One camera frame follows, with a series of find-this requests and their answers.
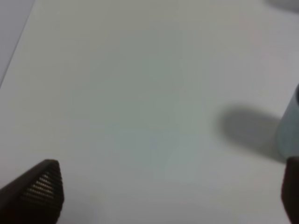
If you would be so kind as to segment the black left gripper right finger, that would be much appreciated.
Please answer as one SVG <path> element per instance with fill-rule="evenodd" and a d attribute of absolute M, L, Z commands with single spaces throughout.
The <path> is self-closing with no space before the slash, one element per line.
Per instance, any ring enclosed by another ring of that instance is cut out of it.
<path fill-rule="evenodd" d="M 286 161 L 281 199 L 291 224 L 299 223 L 299 157 Z"/>

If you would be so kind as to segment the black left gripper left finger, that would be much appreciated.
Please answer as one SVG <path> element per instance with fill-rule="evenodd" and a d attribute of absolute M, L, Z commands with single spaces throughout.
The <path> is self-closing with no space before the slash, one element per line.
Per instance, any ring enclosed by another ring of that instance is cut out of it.
<path fill-rule="evenodd" d="M 55 224 L 63 204 L 59 162 L 46 159 L 0 189 L 0 222 Z"/>

